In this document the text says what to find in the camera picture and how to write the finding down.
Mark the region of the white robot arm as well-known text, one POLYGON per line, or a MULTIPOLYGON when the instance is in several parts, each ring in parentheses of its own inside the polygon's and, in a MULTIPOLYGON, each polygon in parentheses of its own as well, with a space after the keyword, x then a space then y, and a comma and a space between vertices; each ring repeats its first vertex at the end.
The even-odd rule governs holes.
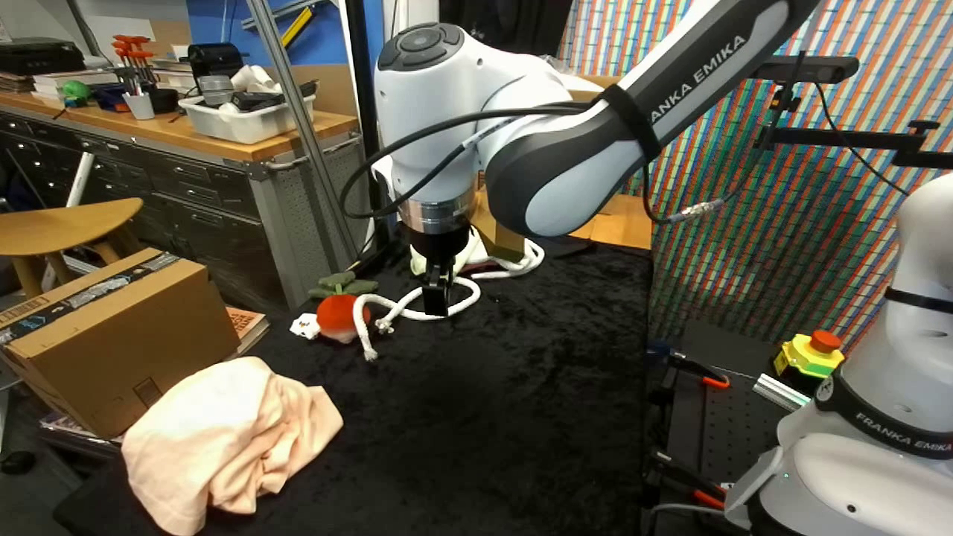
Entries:
POLYGON ((424 256, 424 305, 449 310, 476 198, 519 234, 576 231, 815 5, 695 0, 646 60, 588 103, 546 60, 491 48, 455 24, 396 31, 375 64, 379 173, 424 256))

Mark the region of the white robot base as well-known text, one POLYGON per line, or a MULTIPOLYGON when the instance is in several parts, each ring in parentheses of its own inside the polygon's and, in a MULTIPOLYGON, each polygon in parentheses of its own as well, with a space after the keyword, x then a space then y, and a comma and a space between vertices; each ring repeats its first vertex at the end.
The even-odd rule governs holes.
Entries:
POLYGON ((781 536, 953 536, 953 176, 899 204, 899 258, 860 346, 777 423, 723 517, 781 536))

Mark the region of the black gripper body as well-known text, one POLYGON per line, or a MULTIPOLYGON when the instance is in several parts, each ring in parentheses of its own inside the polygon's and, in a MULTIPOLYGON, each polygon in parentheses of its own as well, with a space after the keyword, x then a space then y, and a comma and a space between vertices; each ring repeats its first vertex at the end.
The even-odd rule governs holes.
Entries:
POLYGON ((412 231, 409 240, 428 280, 449 280, 455 256, 469 247, 469 228, 412 231))

